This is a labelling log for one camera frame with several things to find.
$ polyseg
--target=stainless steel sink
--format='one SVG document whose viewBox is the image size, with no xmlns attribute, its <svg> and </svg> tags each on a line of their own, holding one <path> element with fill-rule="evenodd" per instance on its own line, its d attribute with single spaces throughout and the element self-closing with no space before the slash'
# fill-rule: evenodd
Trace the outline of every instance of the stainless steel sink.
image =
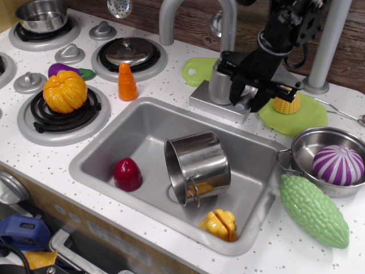
<svg viewBox="0 0 365 274">
<path fill-rule="evenodd" d="M 164 157 L 165 139 L 203 131 L 215 132 L 225 148 L 232 180 L 228 191 L 182 207 L 171 191 Z M 282 169 L 276 161 L 284 146 L 152 98 L 133 101 L 71 162 L 71 176 L 199 243 L 226 255 L 250 249 L 275 199 Z M 123 158 L 132 158 L 143 176 L 133 192 L 115 187 L 113 171 Z M 281 159 L 289 165 L 287 159 Z M 232 211 L 238 240 L 225 242 L 198 225 L 209 211 Z"/>
</svg>

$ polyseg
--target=toy bitter melon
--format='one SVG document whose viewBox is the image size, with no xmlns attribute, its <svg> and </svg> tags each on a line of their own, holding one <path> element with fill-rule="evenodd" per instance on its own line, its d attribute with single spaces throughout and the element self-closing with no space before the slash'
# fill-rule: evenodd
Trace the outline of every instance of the toy bitter melon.
<svg viewBox="0 0 365 274">
<path fill-rule="evenodd" d="M 331 198 L 306 178 L 282 175 L 282 181 L 282 202 L 299 225 L 323 244 L 348 247 L 348 225 Z"/>
</svg>

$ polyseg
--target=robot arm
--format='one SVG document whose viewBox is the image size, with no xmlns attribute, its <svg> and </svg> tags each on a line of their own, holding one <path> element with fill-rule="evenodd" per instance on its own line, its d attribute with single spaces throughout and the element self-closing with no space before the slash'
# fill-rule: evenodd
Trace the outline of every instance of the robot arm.
<svg viewBox="0 0 365 274">
<path fill-rule="evenodd" d="M 239 0 L 251 5 L 254 0 Z M 259 33 L 258 48 L 251 53 L 224 51 L 218 71 L 230 75 L 229 100 L 236 104 L 243 91 L 255 87 L 251 112 L 259 111 L 276 96 L 292 102 L 302 84 L 282 65 L 294 47 L 306 43 L 321 31 L 321 16 L 328 0 L 272 0 L 270 17 Z"/>
</svg>

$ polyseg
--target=green cutting board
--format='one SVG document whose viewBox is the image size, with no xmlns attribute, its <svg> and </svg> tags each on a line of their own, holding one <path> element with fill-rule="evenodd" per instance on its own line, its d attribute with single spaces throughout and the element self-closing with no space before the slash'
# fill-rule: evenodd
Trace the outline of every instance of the green cutting board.
<svg viewBox="0 0 365 274">
<path fill-rule="evenodd" d="M 277 112 L 274 99 L 258 112 L 264 123 L 285 135 L 295 136 L 311 127 L 323 127 L 329 122 L 327 110 L 314 98 L 300 93 L 301 107 L 292 114 Z"/>
<path fill-rule="evenodd" d="M 210 81 L 217 58 L 192 58 L 182 68 L 182 77 L 191 87 L 198 87 L 204 80 Z"/>
</svg>

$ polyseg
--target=saucepan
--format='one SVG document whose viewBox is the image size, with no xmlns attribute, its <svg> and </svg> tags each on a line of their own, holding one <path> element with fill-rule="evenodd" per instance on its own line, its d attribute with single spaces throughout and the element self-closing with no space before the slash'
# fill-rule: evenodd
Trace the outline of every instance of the saucepan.
<svg viewBox="0 0 365 274">
<path fill-rule="evenodd" d="M 172 188 L 185 207 L 221 194 L 230 186 L 230 167 L 218 136 L 206 131 L 165 141 L 165 158 Z"/>
<path fill-rule="evenodd" d="M 15 15 L 22 27 L 32 33 L 51 33 L 68 20 L 67 5 L 59 0 L 36 0 L 17 8 Z"/>
<path fill-rule="evenodd" d="M 284 170 L 307 178 L 331 198 L 354 195 L 365 186 L 365 175 L 350 186 L 337 186 L 319 180 L 313 170 L 314 156 L 320 149 L 333 144 L 352 148 L 365 160 L 365 142 L 347 131 L 332 127 L 313 127 L 302 131 L 293 139 L 291 149 L 278 151 L 277 160 Z M 284 153 L 291 154 L 293 170 L 281 164 L 280 154 Z"/>
</svg>

